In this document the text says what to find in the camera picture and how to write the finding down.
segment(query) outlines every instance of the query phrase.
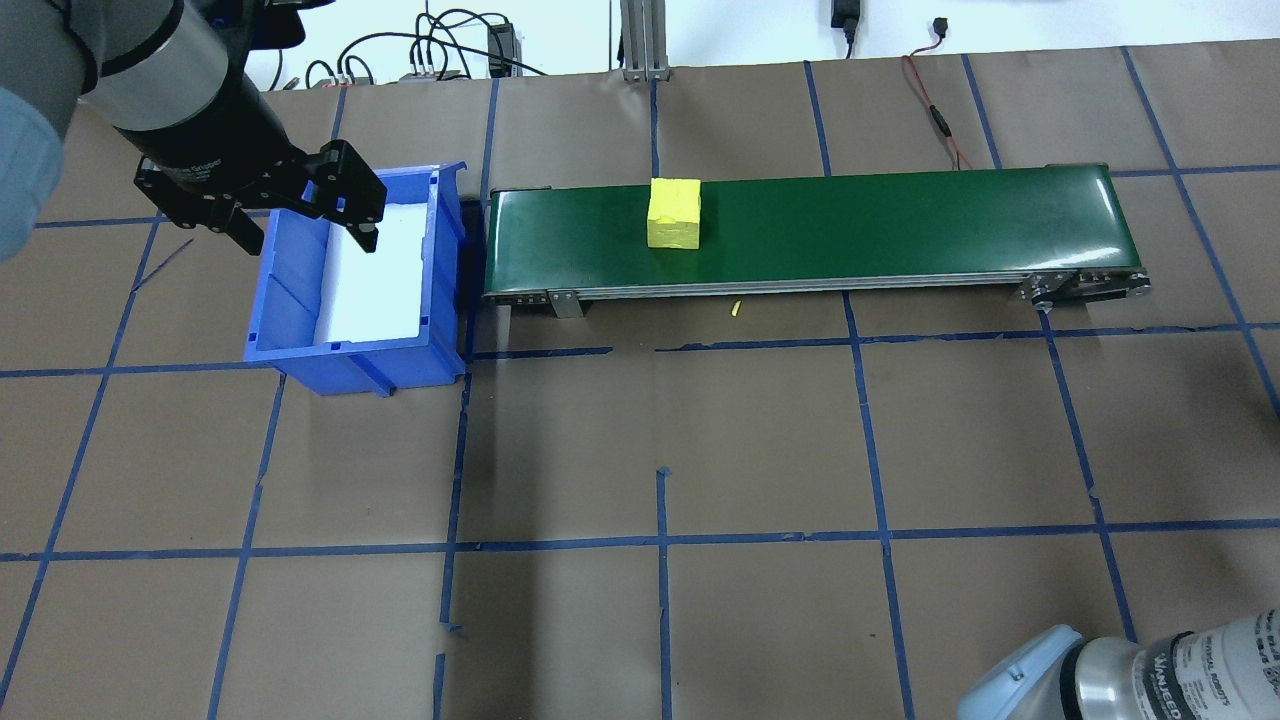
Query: black cable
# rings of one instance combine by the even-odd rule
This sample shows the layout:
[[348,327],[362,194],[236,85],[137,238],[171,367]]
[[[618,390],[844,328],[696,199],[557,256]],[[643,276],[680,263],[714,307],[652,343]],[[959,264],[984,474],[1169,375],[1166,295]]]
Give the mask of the black cable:
[[[466,15],[467,19],[465,19],[465,20],[462,20],[460,23],[453,23],[452,26],[451,24],[444,24],[444,18],[447,18],[448,15],[452,15],[454,13],[457,13],[460,15]],[[442,29],[444,29],[444,32],[447,32],[449,35],[449,40],[452,40],[453,42],[457,42],[458,40],[456,37],[453,37],[452,28],[462,27],[462,26],[465,26],[465,24],[475,20],[475,22],[479,22],[480,24],[483,24],[485,27],[485,29],[488,31],[488,36],[494,40],[495,45],[498,46],[498,49],[500,51],[500,49],[502,49],[502,38],[498,36],[498,31],[494,29],[493,24],[489,20],[484,19],[484,17],[489,15],[489,14],[498,14],[498,13],[476,14],[476,13],[472,13],[471,10],[467,10],[467,9],[463,9],[463,8],[452,8],[449,10],[445,10],[445,12],[440,13],[435,18],[435,22],[431,23],[431,29],[430,29],[430,32],[428,32],[428,36],[431,36],[433,33],[435,33],[435,28],[440,27]],[[458,53],[458,55],[462,58],[462,67],[466,68],[467,76],[470,77],[471,76],[471,68],[467,68],[466,56],[462,55],[461,53]]]
[[[445,14],[447,13],[452,13],[452,12],[453,10],[445,10]],[[451,27],[445,27],[445,26],[443,26],[440,23],[440,18],[443,18],[443,17],[444,15],[434,17],[434,15],[431,15],[429,13],[421,13],[416,18],[413,18],[413,32],[417,33],[417,35],[422,35],[422,19],[424,18],[431,22],[431,27],[426,31],[426,60],[428,60],[428,63],[431,63],[431,64],[434,64],[434,61],[431,59],[431,41],[435,40],[435,28],[436,27],[440,27],[444,31],[444,33],[447,36],[449,36],[449,40],[454,45],[457,45],[457,42],[458,42],[458,38],[453,35],[453,29]],[[422,49],[421,49],[420,41],[415,40],[413,45],[417,47],[417,54],[419,54],[417,56],[419,56],[419,60],[421,60],[421,58],[422,58]],[[440,73],[436,76],[436,79],[443,79],[444,78],[444,70],[447,70],[448,67],[449,67],[449,51],[448,51],[448,49],[444,49],[443,53],[444,53],[444,67],[440,69]],[[458,53],[458,59],[462,60],[462,74],[465,74],[467,77],[471,77],[471,65],[467,64],[466,56],[462,53]]]
[[329,73],[329,79],[332,79],[334,83],[338,82],[338,74],[333,72],[333,68],[329,67],[329,63],[325,63],[324,60],[311,60],[311,64],[307,65],[307,72],[303,73],[302,76],[302,79],[307,85],[307,90],[311,88],[311,70],[314,70],[316,65],[320,65],[321,68],[324,68],[324,72]]
[[371,70],[369,68],[369,63],[366,63],[365,59],[361,58],[360,55],[347,55],[347,65],[346,65],[346,68],[347,68],[347,77],[351,78],[351,82],[353,82],[353,83],[356,82],[356,73],[353,73],[351,70],[351,61],[352,60],[355,60],[355,61],[357,61],[357,63],[360,63],[361,65],[365,67],[365,74],[369,76],[369,85],[374,85],[374,70]]
[[271,87],[266,88],[268,92],[275,90],[275,83],[280,82],[280,73],[284,72],[284,50],[276,50],[275,53],[278,55],[275,60],[275,77],[271,78]]
[[[419,38],[425,40],[422,36],[413,35],[412,32],[392,32],[392,31],[372,32],[372,33],[369,33],[369,35],[366,35],[364,37],[357,37],[356,40],[352,40],[346,47],[342,49],[342,53],[338,54],[338,59],[339,60],[344,59],[347,56],[347,53],[351,53],[351,50],[356,45],[360,45],[361,42],[365,42],[365,41],[369,41],[369,40],[375,40],[375,38],[379,38],[379,37],[408,37],[408,38],[413,38],[413,40],[419,40]],[[431,38],[431,42],[435,42],[435,44],[439,44],[439,45],[444,45],[447,47],[456,47],[458,50],[466,50],[467,53],[475,53],[476,55],[484,55],[485,58],[493,58],[494,60],[503,60],[507,64],[515,65],[517,68],[526,69],[526,70],[529,70],[529,72],[531,72],[534,74],[538,74],[538,76],[545,76],[547,74],[543,70],[539,70],[538,68],[531,67],[531,65],[526,65],[525,63],[521,63],[518,60],[512,60],[511,58],[503,58],[502,55],[494,55],[493,53],[485,53],[484,50],[476,50],[475,47],[467,47],[466,45],[458,45],[456,42],[448,42],[448,41],[440,40],[438,37]]]

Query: yellow cube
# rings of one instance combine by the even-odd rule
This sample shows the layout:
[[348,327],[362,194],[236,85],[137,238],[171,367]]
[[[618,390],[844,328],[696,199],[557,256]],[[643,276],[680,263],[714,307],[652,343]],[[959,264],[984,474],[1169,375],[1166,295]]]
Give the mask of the yellow cube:
[[703,181],[653,178],[649,186],[649,247],[698,250]]

